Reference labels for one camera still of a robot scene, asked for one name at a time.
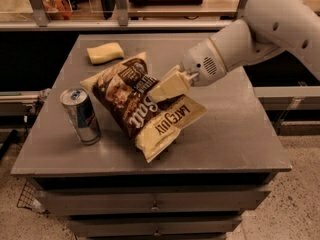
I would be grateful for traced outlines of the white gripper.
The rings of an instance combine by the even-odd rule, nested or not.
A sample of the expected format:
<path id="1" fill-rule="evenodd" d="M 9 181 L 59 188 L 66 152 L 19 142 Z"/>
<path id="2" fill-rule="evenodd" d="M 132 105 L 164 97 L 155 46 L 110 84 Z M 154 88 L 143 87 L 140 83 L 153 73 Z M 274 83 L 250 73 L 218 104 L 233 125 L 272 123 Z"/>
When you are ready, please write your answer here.
<path id="1" fill-rule="evenodd" d="M 211 39 L 189 49 L 180 66 L 170 69 L 148 93 L 148 98 L 161 102 L 186 94 L 192 86 L 209 86 L 227 74 L 226 66 Z"/>

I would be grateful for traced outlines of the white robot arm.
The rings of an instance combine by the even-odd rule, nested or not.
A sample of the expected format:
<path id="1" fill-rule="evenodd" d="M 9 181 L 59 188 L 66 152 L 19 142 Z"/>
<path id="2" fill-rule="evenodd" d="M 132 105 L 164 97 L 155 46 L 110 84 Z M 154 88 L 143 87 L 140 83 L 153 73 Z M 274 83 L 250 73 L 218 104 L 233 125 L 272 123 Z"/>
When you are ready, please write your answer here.
<path id="1" fill-rule="evenodd" d="M 149 92 L 155 103 L 288 51 L 320 79 L 320 18 L 302 0 L 247 0 L 243 17 L 189 49 Z"/>

